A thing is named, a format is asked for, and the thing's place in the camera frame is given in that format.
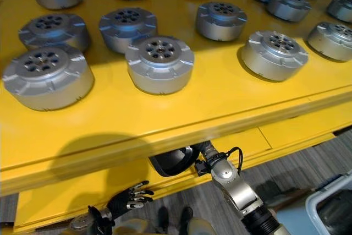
black shoe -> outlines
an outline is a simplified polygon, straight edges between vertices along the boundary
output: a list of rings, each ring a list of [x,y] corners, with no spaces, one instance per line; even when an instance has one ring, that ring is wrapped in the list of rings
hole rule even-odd
[[[162,230],[162,233],[167,234],[169,227],[169,212],[164,206],[158,210],[158,227]]]
[[[183,208],[180,218],[180,233],[179,235],[187,235],[187,227],[190,220],[193,218],[193,209],[189,206]]]

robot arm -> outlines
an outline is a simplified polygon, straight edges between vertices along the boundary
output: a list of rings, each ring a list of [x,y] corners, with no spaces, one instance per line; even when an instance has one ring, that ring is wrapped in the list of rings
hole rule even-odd
[[[205,158],[205,165],[214,184],[236,216],[252,235],[289,235],[289,232],[273,217],[263,201],[239,176],[235,166],[227,161],[228,155],[219,153],[210,141],[195,144]]]

robot finger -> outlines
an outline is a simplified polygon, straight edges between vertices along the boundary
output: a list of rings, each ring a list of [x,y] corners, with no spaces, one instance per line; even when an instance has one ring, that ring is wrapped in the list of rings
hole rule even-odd
[[[140,190],[140,191],[136,191],[136,192],[131,193],[132,198],[135,198],[138,195],[154,195],[154,192],[150,191],[150,190]]]
[[[147,196],[136,196],[135,198],[131,198],[130,201],[139,201],[142,203],[152,202],[153,199]]]
[[[149,184],[149,181],[143,181],[143,182],[140,182],[140,183],[134,185],[133,187],[130,187],[129,190],[134,191],[134,190],[142,187],[143,185],[147,185],[147,184]]]
[[[138,201],[127,202],[127,209],[141,209],[144,207],[144,203]]]

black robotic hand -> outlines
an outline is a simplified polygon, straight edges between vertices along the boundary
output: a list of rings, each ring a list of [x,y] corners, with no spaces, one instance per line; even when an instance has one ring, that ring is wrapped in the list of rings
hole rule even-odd
[[[92,216],[93,219],[93,234],[112,235],[112,227],[115,225],[115,218],[118,218],[131,209],[140,209],[145,203],[153,201],[151,197],[144,196],[154,195],[153,191],[140,189],[146,184],[149,184],[149,181],[138,183],[113,196],[106,206],[111,213],[109,217],[102,216],[99,210],[93,206],[89,206],[89,215]]]
[[[153,201],[151,197],[144,195],[154,195],[154,192],[141,189],[143,185],[147,184],[149,181],[143,181],[113,196],[107,204],[112,219],[118,218],[130,209],[140,209],[145,203]]]

yellow table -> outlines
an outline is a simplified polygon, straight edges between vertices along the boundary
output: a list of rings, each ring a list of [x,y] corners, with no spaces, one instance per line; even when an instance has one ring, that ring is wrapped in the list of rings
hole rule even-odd
[[[17,30],[50,13],[34,0],[0,0],[0,70],[25,52]],[[240,38],[216,42],[194,30],[197,7],[227,1],[248,15]],[[85,53],[95,76],[92,91],[62,110],[37,112],[22,106],[0,85],[1,195],[60,182],[123,162],[144,159],[188,144],[295,117],[352,98],[352,62],[336,63],[311,51],[303,38],[325,15],[330,0],[310,1],[300,23],[267,14],[255,0],[84,0],[67,12],[87,23],[93,44]],[[173,35],[195,52],[188,85],[167,96],[148,95],[130,80],[122,55],[109,51],[98,30],[103,14],[141,7],[156,14],[159,33]],[[240,64],[238,54],[256,30],[277,30],[297,40],[309,62],[282,83],[259,79]],[[251,146],[249,151],[256,151]]]
[[[300,117],[286,119],[259,128],[212,140],[219,151],[239,146],[244,152],[243,168],[249,168],[294,151],[333,139],[331,133],[352,124],[352,101]],[[233,154],[231,161],[237,162]],[[139,159],[72,178],[45,187],[21,192],[15,231],[30,231],[63,221],[87,210],[88,205],[106,204],[115,193],[138,181],[149,180],[149,188],[160,198],[208,182],[211,176],[198,177],[193,167],[174,177],[161,177],[148,159]]]

